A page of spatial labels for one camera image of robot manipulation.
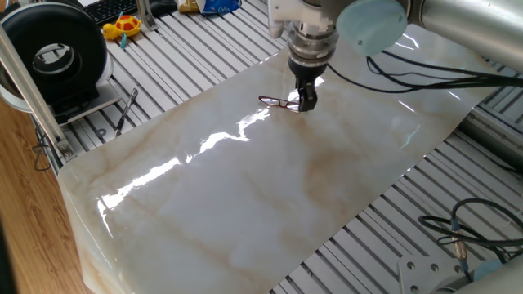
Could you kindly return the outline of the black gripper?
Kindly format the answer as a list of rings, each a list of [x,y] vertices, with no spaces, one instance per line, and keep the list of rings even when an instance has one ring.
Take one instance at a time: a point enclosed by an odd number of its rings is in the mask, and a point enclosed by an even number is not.
[[[315,80],[324,73],[327,65],[303,66],[289,59],[288,66],[296,78],[296,88],[299,96],[299,112],[311,111],[317,103]]]

